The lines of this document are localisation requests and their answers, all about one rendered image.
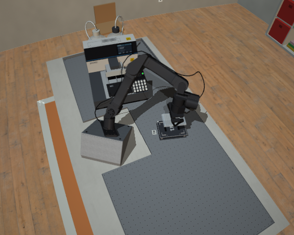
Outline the white bottle with black cap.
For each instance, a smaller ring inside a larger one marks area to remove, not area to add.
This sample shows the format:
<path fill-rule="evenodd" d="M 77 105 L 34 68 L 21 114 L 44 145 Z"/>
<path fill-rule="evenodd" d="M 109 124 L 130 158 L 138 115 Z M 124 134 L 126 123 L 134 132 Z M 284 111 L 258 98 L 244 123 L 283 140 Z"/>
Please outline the white bottle with black cap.
<path fill-rule="evenodd" d="M 119 36 L 119 35 L 121 35 L 121 32 L 119 32 L 119 31 L 120 31 L 120 28 L 118 26 L 116 26 L 116 28 L 115 28 L 115 26 L 113 26 L 112 33 L 110 33 L 107 37 Z"/>

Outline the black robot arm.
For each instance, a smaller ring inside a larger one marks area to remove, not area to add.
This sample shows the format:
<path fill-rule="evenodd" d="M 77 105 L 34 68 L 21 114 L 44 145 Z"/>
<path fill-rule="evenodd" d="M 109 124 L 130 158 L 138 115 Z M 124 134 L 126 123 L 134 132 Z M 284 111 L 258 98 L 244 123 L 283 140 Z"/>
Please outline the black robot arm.
<path fill-rule="evenodd" d="M 197 109 L 199 95 L 186 91 L 189 85 L 188 80 L 162 65 L 150 55 L 142 54 L 127 65 L 122 83 L 106 109 L 104 121 L 100 121 L 105 137 L 118 136 L 114 127 L 115 116 L 122 110 L 125 98 L 144 68 L 151 70 L 177 89 L 177 92 L 173 95 L 172 103 L 175 106 L 183 105 L 182 107 L 179 107 L 177 114 L 184 114 L 186 108 L 191 111 Z"/>

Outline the beige plastic bottle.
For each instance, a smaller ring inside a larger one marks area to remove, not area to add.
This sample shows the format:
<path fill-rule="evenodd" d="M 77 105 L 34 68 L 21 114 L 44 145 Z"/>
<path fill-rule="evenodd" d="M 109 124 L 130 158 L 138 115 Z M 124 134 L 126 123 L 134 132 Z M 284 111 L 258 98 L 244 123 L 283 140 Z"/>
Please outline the beige plastic bottle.
<path fill-rule="evenodd" d="M 92 33 L 93 33 L 93 36 L 90 37 L 91 40 L 93 40 L 93 39 L 105 38 L 105 36 L 100 35 L 100 30 L 99 30 L 99 29 L 97 29 L 96 31 L 95 31 L 95 29 L 93 29 L 93 30 L 92 30 Z"/>

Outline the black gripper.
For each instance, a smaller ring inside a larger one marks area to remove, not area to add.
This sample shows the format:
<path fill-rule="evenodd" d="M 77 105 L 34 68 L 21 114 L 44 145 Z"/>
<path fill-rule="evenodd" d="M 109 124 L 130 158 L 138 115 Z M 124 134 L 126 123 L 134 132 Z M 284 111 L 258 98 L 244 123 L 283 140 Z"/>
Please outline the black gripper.
<path fill-rule="evenodd" d="M 179 107 L 182 107 L 183 105 L 182 106 L 175 106 L 175 105 L 173 105 L 172 102 L 169 102 L 167 104 L 167 106 L 169 109 L 171 122 L 172 122 L 173 126 L 177 126 L 178 124 L 184 122 L 184 119 L 183 119 L 184 114 L 177 114 Z M 175 124 L 175 122 L 177 122 L 177 124 Z"/>

